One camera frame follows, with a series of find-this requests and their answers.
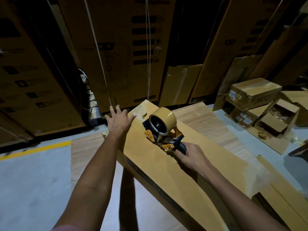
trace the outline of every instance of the person's right arm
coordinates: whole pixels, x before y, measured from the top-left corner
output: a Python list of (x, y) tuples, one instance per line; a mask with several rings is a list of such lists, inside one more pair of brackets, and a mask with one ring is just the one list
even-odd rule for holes
[(174, 155), (188, 168), (200, 174), (213, 187), (242, 230), (288, 230), (233, 186), (211, 164), (198, 145), (183, 144), (187, 149), (186, 155), (178, 150), (174, 152)]

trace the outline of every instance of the person's left arm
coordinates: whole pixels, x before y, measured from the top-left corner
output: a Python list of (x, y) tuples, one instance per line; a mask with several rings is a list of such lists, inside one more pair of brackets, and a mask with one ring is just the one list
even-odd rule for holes
[(121, 112), (119, 106), (116, 110), (111, 106), (112, 117), (105, 115), (109, 134), (83, 171), (54, 228), (70, 225), (84, 231), (100, 230), (110, 201), (119, 142), (136, 117), (127, 117), (127, 111)]

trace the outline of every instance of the hand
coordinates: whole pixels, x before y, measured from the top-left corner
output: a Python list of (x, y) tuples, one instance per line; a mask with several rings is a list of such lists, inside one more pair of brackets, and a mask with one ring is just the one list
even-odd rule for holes
[(216, 168), (211, 164), (211, 162), (206, 158), (203, 151), (199, 145), (193, 143), (185, 143), (187, 151), (186, 155), (178, 150), (175, 150), (174, 155), (188, 168), (196, 171), (200, 174), (207, 182)]
[(129, 128), (131, 127), (132, 122), (136, 117), (136, 114), (134, 113), (127, 117), (126, 109), (121, 111), (119, 105), (117, 105), (115, 108), (116, 113), (113, 110), (113, 107), (110, 106), (111, 117), (105, 115), (105, 118), (107, 120), (109, 133), (122, 136), (124, 133), (127, 133), (129, 131)]

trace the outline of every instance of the tape roll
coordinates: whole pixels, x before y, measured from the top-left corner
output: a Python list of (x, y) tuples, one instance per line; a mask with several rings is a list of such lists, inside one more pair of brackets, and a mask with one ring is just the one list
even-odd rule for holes
[(161, 135), (167, 135), (176, 126), (176, 117), (169, 109), (161, 107), (149, 116), (154, 130)]

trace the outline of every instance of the pink sleeve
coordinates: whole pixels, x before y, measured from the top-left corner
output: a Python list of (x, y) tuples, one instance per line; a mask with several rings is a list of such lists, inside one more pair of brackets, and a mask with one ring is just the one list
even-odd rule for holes
[(56, 227), (52, 229), (51, 231), (83, 231), (83, 230), (75, 226), (64, 225), (64, 226)]

